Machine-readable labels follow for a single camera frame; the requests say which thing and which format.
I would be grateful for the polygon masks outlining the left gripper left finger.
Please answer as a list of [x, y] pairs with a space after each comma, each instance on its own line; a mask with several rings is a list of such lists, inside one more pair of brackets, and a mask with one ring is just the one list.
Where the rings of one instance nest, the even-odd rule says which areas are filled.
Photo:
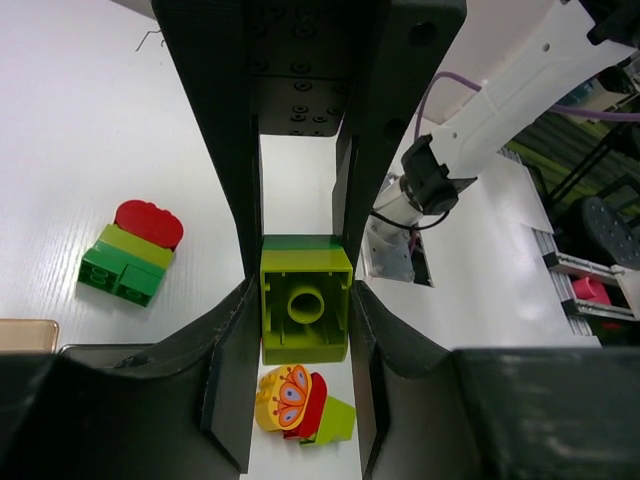
[[249, 466], [259, 287], [245, 280], [166, 339], [92, 368], [1, 359], [5, 479], [236, 479]]

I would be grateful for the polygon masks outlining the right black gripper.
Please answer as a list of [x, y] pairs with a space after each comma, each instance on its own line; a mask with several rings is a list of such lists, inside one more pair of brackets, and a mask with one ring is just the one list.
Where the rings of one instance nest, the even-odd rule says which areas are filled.
[[[248, 1], [245, 6], [259, 132], [332, 137], [342, 120], [332, 227], [350, 262], [357, 263], [381, 183], [465, 21], [466, 4]], [[251, 278], [262, 246], [262, 171], [243, 3], [165, 0], [154, 1], [152, 10], [230, 207], [244, 275]]]

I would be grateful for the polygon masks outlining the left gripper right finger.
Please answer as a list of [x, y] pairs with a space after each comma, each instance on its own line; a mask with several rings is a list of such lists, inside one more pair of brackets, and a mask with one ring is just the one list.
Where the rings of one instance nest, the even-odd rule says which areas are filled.
[[448, 351], [364, 283], [349, 336], [366, 479], [635, 479], [635, 348]]

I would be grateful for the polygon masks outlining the red round lego brick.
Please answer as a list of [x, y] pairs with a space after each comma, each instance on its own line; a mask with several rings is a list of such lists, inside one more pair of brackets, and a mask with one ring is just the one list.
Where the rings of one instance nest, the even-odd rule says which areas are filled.
[[139, 199], [122, 203], [116, 209], [114, 223], [124, 231], [172, 251], [184, 236], [183, 224], [174, 214]]

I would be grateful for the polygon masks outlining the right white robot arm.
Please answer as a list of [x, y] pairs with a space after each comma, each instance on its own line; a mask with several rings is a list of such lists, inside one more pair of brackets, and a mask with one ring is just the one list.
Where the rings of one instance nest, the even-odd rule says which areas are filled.
[[[332, 136], [333, 232], [350, 259], [394, 154], [465, 21], [462, 1], [155, 1], [229, 203], [247, 277], [263, 244], [260, 138]], [[639, 45], [635, 1], [556, 1], [431, 136], [455, 180]]]

